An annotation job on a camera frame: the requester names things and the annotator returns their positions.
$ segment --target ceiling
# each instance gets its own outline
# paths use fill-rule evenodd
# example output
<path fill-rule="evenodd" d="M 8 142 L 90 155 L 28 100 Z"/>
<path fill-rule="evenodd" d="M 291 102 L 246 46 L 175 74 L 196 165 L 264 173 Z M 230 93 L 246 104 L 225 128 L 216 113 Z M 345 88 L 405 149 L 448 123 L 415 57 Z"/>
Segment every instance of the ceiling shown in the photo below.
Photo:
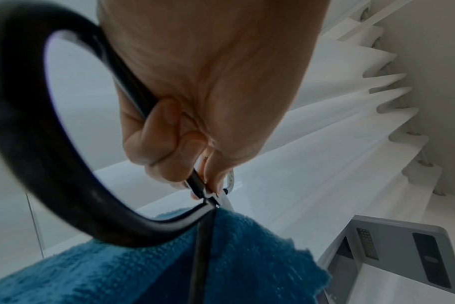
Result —
<path fill-rule="evenodd" d="M 370 15 L 393 0 L 373 0 Z M 441 191 L 455 195 L 455 0 L 414 0 L 377 25 L 381 47 L 398 54 L 392 72 L 407 73 L 404 101 L 419 108 L 416 131 L 429 136 L 430 162 L 442 167 Z"/>

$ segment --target curved black band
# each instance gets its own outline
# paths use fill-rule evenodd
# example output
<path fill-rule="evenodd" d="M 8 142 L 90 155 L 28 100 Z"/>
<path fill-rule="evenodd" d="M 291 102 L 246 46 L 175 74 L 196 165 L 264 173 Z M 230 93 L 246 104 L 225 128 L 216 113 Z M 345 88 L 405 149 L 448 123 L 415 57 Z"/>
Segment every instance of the curved black band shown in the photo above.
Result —
<path fill-rule="evenodd" d="M 73 147 L 52 105 L 44 57 L 55 33 L 93 52 L 144 117 L 156 104 L 109 47 L 100 28 L 86 18 L 51 3 L 0 0 L 1 157 L 45 206 L 94 238 L 130 247 L 175 238 L 215 207 L 203 203 L 178 217 L 156 221 L 130 210 L 101 185 Z"/>

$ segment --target hand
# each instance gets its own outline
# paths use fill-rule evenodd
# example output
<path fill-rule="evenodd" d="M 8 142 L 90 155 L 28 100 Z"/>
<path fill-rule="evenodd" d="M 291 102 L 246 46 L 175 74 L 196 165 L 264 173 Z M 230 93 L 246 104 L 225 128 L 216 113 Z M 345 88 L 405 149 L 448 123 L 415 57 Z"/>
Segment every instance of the hand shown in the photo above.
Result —
<path fill-rule="evenodd" d="M 100 0 L 106 36 L 159 102 L 146 121 L 118 89 L 123 147 L 153 178 L 198 172 L 220 193 L 288 110 L 328 0 Z"/>

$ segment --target fuzzy blue cloth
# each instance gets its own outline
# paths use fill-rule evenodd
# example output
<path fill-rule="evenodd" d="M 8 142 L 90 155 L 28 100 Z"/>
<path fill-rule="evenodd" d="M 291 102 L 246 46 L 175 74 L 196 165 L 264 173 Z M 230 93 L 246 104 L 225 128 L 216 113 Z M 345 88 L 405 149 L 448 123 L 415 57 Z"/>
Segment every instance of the fuzzy blue cloth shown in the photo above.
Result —
<path fill-rule="evenodd" d="M 96 240 L 0 280 L 0 303 L 187 303 L 196 229 L 129 249 Z M 329 275 L 252 219 L 216 214 L 204 303 L 316 303 Z"/>

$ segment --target blue towel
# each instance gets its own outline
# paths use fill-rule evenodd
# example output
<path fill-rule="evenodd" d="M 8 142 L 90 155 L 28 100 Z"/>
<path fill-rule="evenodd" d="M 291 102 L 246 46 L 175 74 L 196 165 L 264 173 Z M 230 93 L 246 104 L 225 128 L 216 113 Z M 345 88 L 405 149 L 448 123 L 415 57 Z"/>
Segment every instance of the blue towel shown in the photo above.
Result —
<path fill-rule="evenodd" d="M 129 249 L 92 240 L 0 280 L 0 303 L 187 303 L 196 229 Z M 218 210 L 205 303 L 316 303 L 329 274 L 252 219 Z"/>

